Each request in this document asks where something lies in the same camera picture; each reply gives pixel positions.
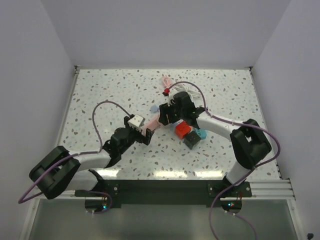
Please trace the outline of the red plug adapter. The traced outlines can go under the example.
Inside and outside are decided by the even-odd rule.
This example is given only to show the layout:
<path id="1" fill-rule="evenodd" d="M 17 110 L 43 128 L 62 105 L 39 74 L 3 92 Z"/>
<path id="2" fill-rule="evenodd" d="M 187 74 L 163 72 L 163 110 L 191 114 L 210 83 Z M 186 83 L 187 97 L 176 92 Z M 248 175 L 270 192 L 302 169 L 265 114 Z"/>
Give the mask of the red plug adapter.
<path id="1" fill-rule="evenodd" d="M 179 139 L 184 139 L 192 131 L 192 128 L 185 122 L 180 122 L 174 129 L 174 133 Z"/>

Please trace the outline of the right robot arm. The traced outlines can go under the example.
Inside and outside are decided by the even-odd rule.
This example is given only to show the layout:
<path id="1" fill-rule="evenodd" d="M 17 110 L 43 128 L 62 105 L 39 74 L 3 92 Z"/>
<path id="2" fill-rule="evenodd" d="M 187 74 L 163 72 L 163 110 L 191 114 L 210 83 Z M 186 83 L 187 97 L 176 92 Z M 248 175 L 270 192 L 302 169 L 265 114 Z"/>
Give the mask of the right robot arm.
<path id="1" fill-rule="evenodd" d="M 221 116 L 209 116 L 207 109 L 196 107 L 185 91 L 177 92 L 166 88 L 162 94 L 168 100 L 159 106 L 160 124 L 166 126 L 183 120 L 190 127 L 210 131 L 231 141 L 236 162 L 223 178 L 222 189 L 227 196 L 235 196 L 241 190 L 241 178 L 272 150 L 257 121 L 249 119 L 241 122 Z"/>

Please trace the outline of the teal power strip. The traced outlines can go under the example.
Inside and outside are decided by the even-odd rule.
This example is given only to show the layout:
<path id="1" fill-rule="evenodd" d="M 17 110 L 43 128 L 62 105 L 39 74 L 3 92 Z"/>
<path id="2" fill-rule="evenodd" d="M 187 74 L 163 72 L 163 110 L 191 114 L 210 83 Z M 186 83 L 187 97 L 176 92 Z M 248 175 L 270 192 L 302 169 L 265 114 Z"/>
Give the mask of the teal power strip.
<path id="1" fill-rule="evenodd" d="M 204 129 L 194 128 L 193 130 L 202 140 L 207 138 L 207 132 Z"/>

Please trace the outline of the black plug adapter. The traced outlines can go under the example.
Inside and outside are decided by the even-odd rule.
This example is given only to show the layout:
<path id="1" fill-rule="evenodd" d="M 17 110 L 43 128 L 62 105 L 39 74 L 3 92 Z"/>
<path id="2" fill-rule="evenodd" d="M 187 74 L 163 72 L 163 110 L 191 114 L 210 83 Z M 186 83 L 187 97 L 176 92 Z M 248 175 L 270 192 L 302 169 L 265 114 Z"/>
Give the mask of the black plug adapter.
<path id="1" fill-rule="evenodd" d="M 183 143 L 190 150 L 192 150 L 200 141 L 201 141 L 201 137 L 194 131 L 191 131 L 188 134 L 186 134 L 183 139 Z"/>

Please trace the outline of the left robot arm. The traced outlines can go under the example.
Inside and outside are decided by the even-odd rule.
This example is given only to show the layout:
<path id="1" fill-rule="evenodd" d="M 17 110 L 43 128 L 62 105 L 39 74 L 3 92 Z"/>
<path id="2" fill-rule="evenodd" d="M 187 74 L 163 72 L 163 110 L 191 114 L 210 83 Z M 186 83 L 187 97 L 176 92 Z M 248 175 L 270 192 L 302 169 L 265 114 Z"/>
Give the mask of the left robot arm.
<path id="1" fill-rule="evenodd" d="M 149 145 L 155 129 L 144 126 L 144 121 L 140 115 L 126 116 L 124 127 L 117 128 L 98 150 L 76 152 L 59 145 L 30 171 L 29 178 L 49 200 L 68 190 L 99 196 L 104 184 L 95 169 L 115 166 L 134 143 Z"/>

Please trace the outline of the pink power strip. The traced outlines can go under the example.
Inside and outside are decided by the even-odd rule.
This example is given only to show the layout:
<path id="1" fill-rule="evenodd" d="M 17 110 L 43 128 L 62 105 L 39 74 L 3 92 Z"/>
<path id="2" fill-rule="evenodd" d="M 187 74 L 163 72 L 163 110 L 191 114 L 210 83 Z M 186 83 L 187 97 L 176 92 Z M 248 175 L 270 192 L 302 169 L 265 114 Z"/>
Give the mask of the pink power strip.
<path id="1" fill-rule="evenodd" d="M 159 122 L 160 114 L 157 113 L 150 121 L 148 121 L 141 129 L 142 135 L 145 136 L 147 129 L 151 131 L 155 131 L 156 129 L 160 128 L 162 124 Z"/>

